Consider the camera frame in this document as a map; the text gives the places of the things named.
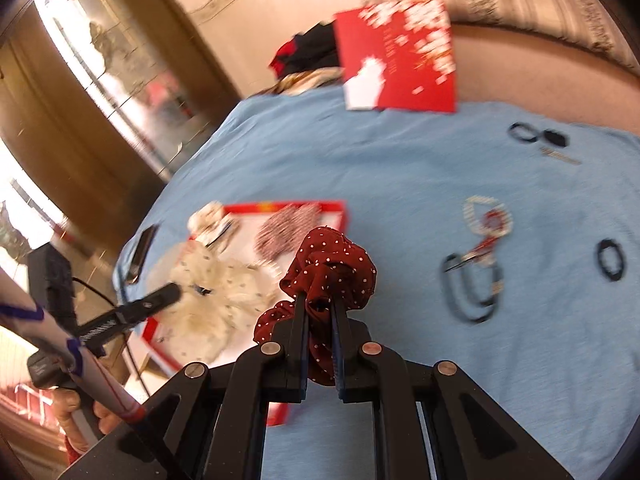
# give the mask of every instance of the finger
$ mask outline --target finger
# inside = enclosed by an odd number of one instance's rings
[[[69,420],[71,413],[80,407],[80,396],[73,390],[56,388],[51,392],[51,409],[57,420]]]
[[[107,415],[111,415],[111,411],[105,408],[100,402],[94,402],[94,413],[98,418],[104,418]]]
[[[100,419],[100,422],[98,423],[98,428],[104,434],[109,434],[121,422],[122,421],[118,418],[117,415],[114,415],[113,413],[110,413],[109,415],[107,415],[104,418]]]

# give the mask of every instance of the black cable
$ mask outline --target black cable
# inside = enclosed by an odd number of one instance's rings
[[[113,303],[113,301],[111,301],[109,298],[107,298],[107,296],[105,296],[103,293],[101,293],[98,289],[92,287],[91,285],[89,285],[87,282],[81,280],[80,278],[76,278],[75,276],[72,277],[71,279],[74,282],[80,283],[80,285],[85,286],[86,288],[88,288],[94,294],[97,294],[98,296],[100,296],[104,301],[109,303],[112,308],[116,308],[116,304]],[[145,381],[142,380],[142,375],[140,374],[140,371],[138,370],[138,365],[133,360],[133,355],[131,354],[131,348],[129,348],[129,342],[127,341],[127,337],[124,334],[123,334],[123,337],[124,337],[124,348],[127,351],[127,354],[129,355],[129,359],[131,359],[131,365],[133,366],[134,370],[136,371],[136,375],[138,376],[138,380],[140,381],[140,384],[142,384],[142,389],[145,391],[147,397],[151,397],[151,394],[149,393],[149,389],[146,387]]]

